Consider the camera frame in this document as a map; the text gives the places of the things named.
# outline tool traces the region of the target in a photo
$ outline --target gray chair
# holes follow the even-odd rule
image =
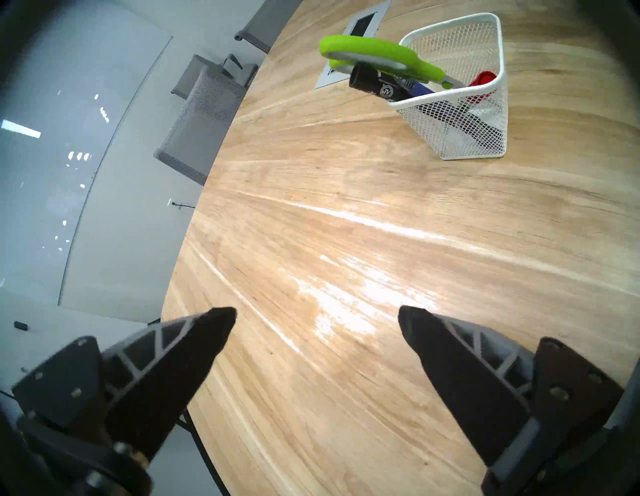
[[[234,38],[237,41],[247,40],[254,47],[269,53],[301,2],[302,0],[264,0],[258,12]]]
[[[154,157],[204,186],[246,88],[219,65],[204,65]]]
[[[229,77],[235,79],[240,86],[248,88],[255,77],[255,73],[258,72],[258,65],[241,65],[236,56],[230,53],[222,63],[222,70],[226,72]]]
[[[215,71],[222,72],[222,74],[234,79],[238,84],[240,84],[240,86],[244,86],[245,88],[249,87],[253,81],[255,73],[258,71],[258,66],[256,64],[245,64],[242,66],[232,53],[227,55],[227,58],[225,58],[221,65],[216,64],[211,60],[207,60],[200,55],[194,55],[189,62],[187,69],[180,77],[180,81],[178,81],[175,88],[171,90],[171,93],[186,100],[189,93],[191,93],[193,85],[200,76],[200,71],[203,67],[209,67]]]

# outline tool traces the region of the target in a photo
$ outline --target black marker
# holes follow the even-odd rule
[[[396,79],[369,64],[358,62],[351,71],[349,86],[361,92],[371,93],[390,102],[411,98],[411,95]]]

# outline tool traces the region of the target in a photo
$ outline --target wooden table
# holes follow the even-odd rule
[[[535,349],[551,335],[621,384],[640,354],[638,98],[566,1],[393,0],[377,37],[502,21],[509,141],[445,162],[384,101],[314,90],[322,36],[379,0],[305,0],[229,130],[163,319],[232,305],[189,406],[229,492],[477,495],[481,460],[406,345],[412,304]]]

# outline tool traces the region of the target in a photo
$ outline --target green scissor handle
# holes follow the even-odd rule
[[[357,62],[366,62],[378,70],[416,79],[422,83],[434,81],[444,88],[453,85],[446,81],[445,72],[420,59],[410,48],[377,38],[362,36],[326,36],[320,41],[320,54],[328,59],[339,61],[332,69],[346,72]]]

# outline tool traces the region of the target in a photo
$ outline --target wire basket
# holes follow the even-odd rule
[[[480,72],[488,84],[389,102],[444,160],[502,157],[507,150],[507,75],[500,19],[492,13],[439,22],[406,35],[400,44],[469,85]]]

